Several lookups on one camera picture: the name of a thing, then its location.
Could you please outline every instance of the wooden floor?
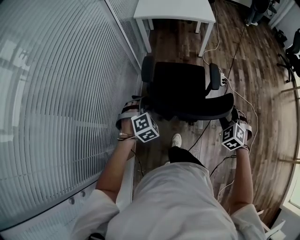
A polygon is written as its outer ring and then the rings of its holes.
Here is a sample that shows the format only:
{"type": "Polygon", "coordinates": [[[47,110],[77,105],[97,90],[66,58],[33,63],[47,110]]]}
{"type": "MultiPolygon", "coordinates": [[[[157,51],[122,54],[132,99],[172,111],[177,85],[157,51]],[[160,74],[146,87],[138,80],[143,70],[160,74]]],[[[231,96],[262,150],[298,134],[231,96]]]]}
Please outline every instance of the wooden floor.
{"type": "MultiPolygon", "coordinates": [[[[218,64],[225,76],[228,76],[233,56],[244,29],[243,19],[246,11],[240,6],[217,0],[217,18],[219,22],[220,45],[216,51],[207,52],[208,63],[218,64]]],[[[152,55],[156,61],[185,62],[204,66],[206,84],[209,83],[209,68],[198,58],[201,40],[206,31],[206,24],[201,25],[200,34],[195,34],[196,23],[177,20],[155,20],[154,30],[150,35],[152,55]]],[[[216,25],[210,36],[206,50],[214,49],[218,44],[216,25]]],[[[287,72],[276,66],[280,62],[278,53],[283,50],[275,41],[267,23],[246,27],[239,51],[230,72],[232,87],[250,101],[258,114],[258,133],[250,154],[254,204],[258,211],[265,210],[263,221],[268,225],[274,218],[283,199],[292,166],[279,162],[279,158],[292,159],[295,154],[297,121],[294,93],[280,94],[280,91],[292,87],[285,84],[287,72]]],[[[225,87],[212,91],[209,97],[224,94],[225,87]]],[[[256,117],[250,105],[235,95],[235,105],[241,109],[256,131],[256,117]]],[[[158,123],[161,136],[149,143],[139,143],[136,154],[145,173],[161,166],[168,160],[167,150],[171,137],[179,132],[182,135],[182,148],[189,149],[200,136],[208,121],[189,126],[184,122],[165,120],[158,123]]],[[[218,120],[211,121],[197,145],[191,150],[210,171],[232,152],[221,147],[218,134],[222,131],[218,120]]],[[[141,179],[135,166],[135,186],[141,179]]],[[[235,173],[235,159],[226,160],[213,174],[211,181],[214,194],[228,183],[235,173]]],[[[227,209],[226,201],[230,194],[228,187],[220,195],[221,204],[227,209]]]]}

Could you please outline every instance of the cable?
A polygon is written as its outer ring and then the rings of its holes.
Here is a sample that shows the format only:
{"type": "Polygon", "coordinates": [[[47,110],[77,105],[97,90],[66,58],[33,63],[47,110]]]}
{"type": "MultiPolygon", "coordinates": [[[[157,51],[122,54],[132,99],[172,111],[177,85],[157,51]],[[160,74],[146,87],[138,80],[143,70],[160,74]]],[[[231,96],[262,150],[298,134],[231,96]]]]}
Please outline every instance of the cable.
{"type": "Polygon", "coordinates": [[[235,53],[234,53],[234,56],[233,56],[233,59],[232,59],[232,63],[231,63],[230,69],[229,69],[228,78],[229,78],[229,76],[230,76],[230,72],[231,72],[231,69],[232,69],[232,67],[233,67],[233,62],[234,62],[235,56],[236,56],[236,54],[237,54],[237,52],[238,52],[238,50],[239,50],[239,48],[240,48],[240,43],[241,43],[241,41],[242,41],[242,38],[243,38],[243,34],[244,34],[244,31],[245,31],[245,28],[246,28],[246,24],[244,25],[244,29],[243,29],[243,31],[242,31],[242,35],[240,36],[240,41],[239,41],[238,47],[237,47],[237,49],[235,50],[235,53]]]}
{"type": "Polygon", "coordinates": [[[225,187],[223,187],[223,188],[219,191],[219,193],[217,194],[217,201],[219,201],[220,193],[221,193],[225,188],[227,188],[228,186],[232,185],[233,183],[234,183],[234,180],[233,180],[231,183],[229,183],[228,185],[226,185],[225,187]]]}
{"type": "Polygon", "coordinates": [[[248,102],[242,95],[240,95],[238,92],[236,92],[235,90],[233,90],[233,88],[232,88],[232,86],[231,86],[231,83],[230,83],[230,81],[228,80],[228,78],[225,77],[225,79],[227,79],[227,82],[229,83],[229,87],[231,88],[231,90],[234,91],[234,92],[235,92],[238,96],[240,96],[242,99],[244,99],[248,104],[250,104],[250,106],[252,107],[252,109],[253,109],[253,111],[254,111],[254,114],[255,114],[255,116],[256,116],[256,132],[255,132],[255,134],[254,134],[253,141],[251,142],[250,147],[249,147],[249,154],[250,154],[251,149],[252,149],[252,144],[254,143],[254,140],[255,140],[255,138],[256,138],[257,131],[258,131],[258,116],[257,116],[257,114],[256,114],[256,111],[255,111],[253,105],[252,105],[250,102],[248,102]]]}
{"type": "Polygon", "coordinates": [[[236,155],[231,155],[230,157],[225,157],[222,162],[220,162],[215,168],[214,170],[212,170],[211,174],[210,174],[210,177],[212,176],[212,174],[214,173],[214,171],[228,158],[236,158],[236,155]]]}
{"type": "MultiPolygon", "coordinates": [[[[231,83],[230,83],[230,81],[228,80],[228,78],[226,78],[225,76],[224,76],[224,78],[225,78],[225,79],[227,80],[227,82],[229,83],[230,89],[231,89],[233,92],[235,92],[239,97],[241,97],[242,99],[244,99],[248,104],[251,105],[251,107],[252,107],[252,109],[253,109],[253,112],[254,112],[254,114],[255,114],[255,116],[256,116],[256,132],[255,132],[255,134],[254,134],[253,141],[251,142],[250,147],[249,147],[249,154],[250,154],[251,149],[252,149],[252,144],[254,143],[254,140],[255,140],[255,138],[256,138],[257,131],[258,131],[258,116],[257,116],[257,114],[256,114],[256,111],[255,111],[253,105],[252,105],[250,102],[248,102],[248,101],[247,101],[242,95],[240,95],[237,91],[233,90],[233,88],[232,88],[232,86],[231,86],[231,83]]],[[[226,187],[232,185],[233,182],[234,182],[234,180],[232,181],[232,183],[226,185],[224,188],[222,188],[222,189],[218,192],[218,194],[217,194],[217,201],[219,200],[220,193],[221,193],[226,187]]]]}
{"type": "Polygon", "coordinates": [[[197,141],[194,143],[193,146],[190,147],[190,149],[188,151],[190,151],[195,145],[196,143],[199,141],[199,139],[202,137],[203,133],[205,132],[205,130],[207,129],[207,127],[210,125],[210,122],[207,124],[207,126],[205,127],[204,131],[201,133],[200,137],[198,137],[197,141]]]}
{"type": "Polygon", "coordinates": [[[216,23],[217,23],[217,39],[218,39],[218,43],[217,43],[217,46],[216,46],[215,49],[210,49],[210,50],[206,50],[206,51],[203,52],[203,54],[202,54],[203,61],[204,61],[207,65],[209,65],[209,64],[205,61],[204,54],[205,54],[206,52],[209,52],[209,51],[217,50],[218,47],[219,47],[219,45],[220,45],[220,34],[219,34],[219,25],[218,25],[218,13],[217,13],[217,8],[216,8],[215,2],[214,2],[214,6],[215,6],[215,11],[216,11],[216,23]]]}
{"type": "Polygon", "coordinates": [[[141,164],[141,161],[138,159],[136,153],[135,153],[132,149],[131,149],[131,151],[133,152],[133,154],[135,155],[136,159],[138,160],[138,162],[139,162],[139,164],[140,164],[141,174],[142,174],[142,176],[144,176],[144,173],[143,173],[143,171],[142,171],[142,164],[141,164]]]}
{"type": "Polygon", "coordinates": [[[224,95],[226,95],[226,93],[228,91],[228,84],[227,84],[227,82],[225,82],[225,85],[226,85],[226,91],[225,91],[224,95]]]}

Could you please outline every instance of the sleeve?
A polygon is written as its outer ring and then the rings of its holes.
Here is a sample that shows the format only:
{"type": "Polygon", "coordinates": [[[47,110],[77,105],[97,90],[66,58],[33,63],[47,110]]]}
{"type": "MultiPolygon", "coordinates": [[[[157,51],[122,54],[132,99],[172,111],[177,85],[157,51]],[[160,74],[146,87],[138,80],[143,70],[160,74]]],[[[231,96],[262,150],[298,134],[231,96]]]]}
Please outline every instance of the sleeve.
{"type": "Polygon", "coordinates": [[[239,240],[265,240],[265,232],[253,204],[249,204],[231,215],[239,240]]]}
{"type": "Polygon", "coordinates": [[[109,196],[100,190],[93,190],[76,219],[70,240],[87,239],[92,233],[99,232],[99,226],[107,227],[118,213],[117,205],[109,196]]]}

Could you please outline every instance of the black cable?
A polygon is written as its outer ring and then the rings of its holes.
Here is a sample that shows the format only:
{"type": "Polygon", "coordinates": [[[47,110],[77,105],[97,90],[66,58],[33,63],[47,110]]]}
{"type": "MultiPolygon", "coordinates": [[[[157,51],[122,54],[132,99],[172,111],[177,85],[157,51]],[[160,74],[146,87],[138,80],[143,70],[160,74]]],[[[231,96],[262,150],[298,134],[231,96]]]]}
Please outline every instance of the black cable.
{"type": "Polygon", "coordinates": [[[228,91],[228,84],[227,84],[227,82],[225,82],[224,84],[226,85],[226,91],[224,93],[224,95],[225,95],[227,93],[227,91],[228,91]]]}
{"type": "Polygon", "coordinates": [[[206,128],[205,128],[204,131],[201,133],[200,137],[198,137],[197,141],[194,143],[193,146],[191,146],[191,148],[190,148],[188,151],[190,151],[190,150],[196,145],[196,143],[197,143],[197,142],[199,141],[199,139],[202,137],[202,135],[203,135],[203,133],[205,132],[205,130],[207,129],[207,127],[210,125],[210,122],[207,124],[206,128]]]}
{"type": "Polygon", "coordinates": [[[143,173],[143,171],[142,171],[142,164],[141,164],[141,161],[138,159],[138,157],[137,157],[137,155],[136,155],[136,153],[131,149],[131,151],[133,152],[133,154],[135,155],[135,157],[136,157],[136,159],[137,159],[137,161],[139,162],[139,164],[140,164],[140,169],[141,169],[141,173],[142,173],[142,176],[144,176],[144,173],[143,173]]]}
{"type": "Polygon", "coordinates": [[[214,173],[214,171],[228,158],[236,158],[236,155],[231,155],[230,157],[225,157],[222,162],[220,162],[215,168],[214,170],[212,170],[211,174],[210,174],[210,177],[212,176],[212,174],[214,173]]]}
{"type": "Polygon", "coordinates": [[[229,73],[228,73],[228,77],[227,77],[228,79],[229,79],[229,75],[230,75],[231,69],[232,69],[232,67],[233,67],[233,62],[234,62],[234,59],[235,59],[235,55],[237,54],[237,52],[238,52],[238,50],[239,50],[240,42],[242,41],[242,37],[243,37],[244,31],[245,31],[245,28],[246,28],[246,24],[244,25],[244,29],[243,29],[243,31],[242,31],[242,35],[240,36],[240,41],[239,41],[238,47],[237,47],[237,49],[236,49],[236,51],[235,51],[235,54],[234,54],[234,56],[233,56],[233,60],[232,60],[231,67],[230,67],[230,70],[229,70],[229,73]]]}

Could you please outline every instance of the white shirt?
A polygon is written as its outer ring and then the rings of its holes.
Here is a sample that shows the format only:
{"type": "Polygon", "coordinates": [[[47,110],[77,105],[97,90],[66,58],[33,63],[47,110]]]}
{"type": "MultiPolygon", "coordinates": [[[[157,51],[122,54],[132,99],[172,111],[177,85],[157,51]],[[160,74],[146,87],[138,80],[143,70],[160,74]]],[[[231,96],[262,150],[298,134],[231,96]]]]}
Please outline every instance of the white shirt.
{"type": "Polygon", "coordinates": [[[265,239],[254,205],[229,216],[213,195],[208,170],[193,163],[172,163],[146,174],[122,212],[94,190],[70,239],[85,240],[95,232],[106,240],[265,239]]]}

